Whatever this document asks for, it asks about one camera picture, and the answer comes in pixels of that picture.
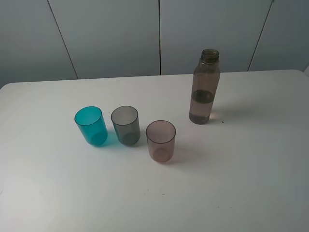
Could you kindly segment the brown translucent water bottle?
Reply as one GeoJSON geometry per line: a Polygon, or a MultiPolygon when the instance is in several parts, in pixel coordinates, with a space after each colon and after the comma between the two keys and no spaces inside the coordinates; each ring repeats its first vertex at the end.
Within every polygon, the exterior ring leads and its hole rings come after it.
{"type": "Polygon", "coordinates": [[[205,49],[193,73],[189,110],[189,119],[193,123],[204,125],[208,122],[219,80],[219,52],[205,49]]]}

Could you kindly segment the pink translucent plastic cup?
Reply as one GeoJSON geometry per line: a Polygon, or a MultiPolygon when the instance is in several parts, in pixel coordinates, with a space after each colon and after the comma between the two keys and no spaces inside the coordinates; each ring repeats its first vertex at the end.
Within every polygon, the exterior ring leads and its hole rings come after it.
{"type": "Polygon", "coordinates": [[[146,138],[150,157],[160,163],[169,161],[174,154],[176,129],[165,120],[157,120],[146,128],[146,138]]]}

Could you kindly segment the grey translucent plastic cup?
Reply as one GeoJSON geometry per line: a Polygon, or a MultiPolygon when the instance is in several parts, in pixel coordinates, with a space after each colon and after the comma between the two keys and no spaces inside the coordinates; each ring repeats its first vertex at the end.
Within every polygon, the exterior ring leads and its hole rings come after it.
{"type": "Polygon", "coordinates": [[[111,120],[121,144],[133,146],[139,141],[139,114],[134,107],[120,106],[116,108],[111,114],[111,120]]]}

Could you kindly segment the teal translucent plastic cup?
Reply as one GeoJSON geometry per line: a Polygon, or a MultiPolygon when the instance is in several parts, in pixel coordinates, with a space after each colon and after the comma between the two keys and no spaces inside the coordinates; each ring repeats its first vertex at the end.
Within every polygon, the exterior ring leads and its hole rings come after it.
{"type": "Polygon", "coordinates": [[[96,106],[87,106],[80,109],[74,121],[81,131],[83,137],[93,146],[101,146],[108,137],[102,111],[96,106]]]}

